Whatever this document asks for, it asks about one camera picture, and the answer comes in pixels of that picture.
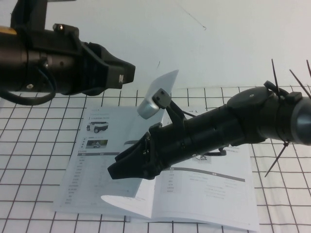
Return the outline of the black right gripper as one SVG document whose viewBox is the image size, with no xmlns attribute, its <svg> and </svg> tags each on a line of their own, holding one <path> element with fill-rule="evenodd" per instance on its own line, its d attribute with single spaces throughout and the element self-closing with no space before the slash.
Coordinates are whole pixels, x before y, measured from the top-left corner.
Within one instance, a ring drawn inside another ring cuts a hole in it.
<svg viewBox="0 0 311 233">
<path fill-rule="evenodd" d="M 191 158 L 195 154 L 190 134 L 192 120 L 189 118 L 164 127 L 161 123 L 151 126 L 148 133 L 121 152 L 108 167 L 111 178 L 150 180 L 172 165 Z"/>
</svg>

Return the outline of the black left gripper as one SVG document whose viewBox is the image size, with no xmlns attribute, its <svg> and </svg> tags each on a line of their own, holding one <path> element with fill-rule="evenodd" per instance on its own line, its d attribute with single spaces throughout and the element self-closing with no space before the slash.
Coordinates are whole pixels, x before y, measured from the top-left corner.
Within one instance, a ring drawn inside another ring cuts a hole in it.
<svg viewBox="0 0 311 233">
<path fill-rule="evenodd" d="M 37 46 L 27 43 L 26 88 L 30 92 L 97 96 L 106 89 L 121 89 L 134 80 L 136 67 L 95 43 Z"/>
</svg>

